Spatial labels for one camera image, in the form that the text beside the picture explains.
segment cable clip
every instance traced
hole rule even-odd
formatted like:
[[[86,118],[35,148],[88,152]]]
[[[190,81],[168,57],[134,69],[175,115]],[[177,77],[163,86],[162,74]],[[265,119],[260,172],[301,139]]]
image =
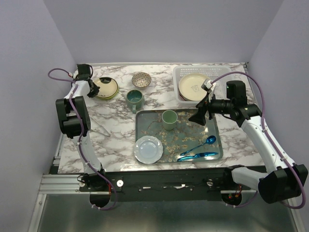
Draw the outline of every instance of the cable clip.
[[[281,160],[281,161],[284,161],[284,160],[286,160],[286,159],[287,159],[287,157],[286,157],[286,156],[284,156],[284,157],[280,158],[280,160]]]
[[[211,87],[212,87],[212,83],[211,83],[211,80],[209,79],[206,79],[201,86],[201,88],[207,92],[211,89]]]

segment spoon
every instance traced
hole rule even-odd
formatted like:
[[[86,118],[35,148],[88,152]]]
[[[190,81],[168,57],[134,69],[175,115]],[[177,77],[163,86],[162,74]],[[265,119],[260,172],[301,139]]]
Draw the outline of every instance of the spoon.
[[[205,145],[205,144],[209,144],[209,145],[210,145],[210,144],[213,144],[214,142],[216,142],[216,140],[217,140],[217,139],[216,139],[216,136],[211,135],[211,136],[209,136],[209,137],[206,139],[205,143],[203,143],[203,144],[201,144],[201,145],[198,145],[198,146],[192,148],[191,150],[182,152],[182,153],[180,154],[180,156],[184,156],[185,154],[187,154],[187,153],[189,153],[189,152],[191,152],[191,151],[193,151],[193,150],[195,150],[195,149],[197,149],[197,148],[199,148],[200,146],[203,146],[203,145]]]
[[[177,161],[185,161],[185,160],[191,160],[191,159],[196,159],[196,158],[200,158],[200,157],[206,157],[206,156],[214,156],[217,155],[217,152],[202,152],[202,153],[198,153],[195,154],[194,156],[184,156],[179,158]]]

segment teal mug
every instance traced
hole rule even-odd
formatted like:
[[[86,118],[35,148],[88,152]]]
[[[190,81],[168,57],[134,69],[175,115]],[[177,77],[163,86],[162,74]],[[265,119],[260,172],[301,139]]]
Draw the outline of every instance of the teal mug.
[[[136,114],[136,111],[141,109],[144,103],[145,98],[140,91],[134,89],[126,94],[126,104],[130,109],[132,109],[132,113]]]

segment white plate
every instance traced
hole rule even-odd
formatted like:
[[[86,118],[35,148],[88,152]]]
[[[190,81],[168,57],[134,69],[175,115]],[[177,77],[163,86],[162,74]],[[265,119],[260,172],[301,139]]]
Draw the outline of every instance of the white plate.
[[[162,154],[162,143],[153,136],[143,136],[135,143],[134,156],[141,163],[155,163],[162,157]]]
[[[191,73],[184,76],[179,82],[179,92],[187,101],[200,101],[207,92],[201,88],[206,79],[206,75],[200,73]]]

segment beige plate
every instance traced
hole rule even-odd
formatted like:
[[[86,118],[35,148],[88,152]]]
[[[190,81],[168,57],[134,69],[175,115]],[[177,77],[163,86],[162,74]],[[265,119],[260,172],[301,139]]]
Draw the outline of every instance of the beige plate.
[[[100,77],[93,83],[100,87],[97,97],[105,100],[113,98],[118,91],[117,82],[110,77]]]
[[[206,79],[206,75],[200,73],[191,73],[184,76],[179,82],[179,92],[187,101],[200,101],[207,92],[201,88]]]

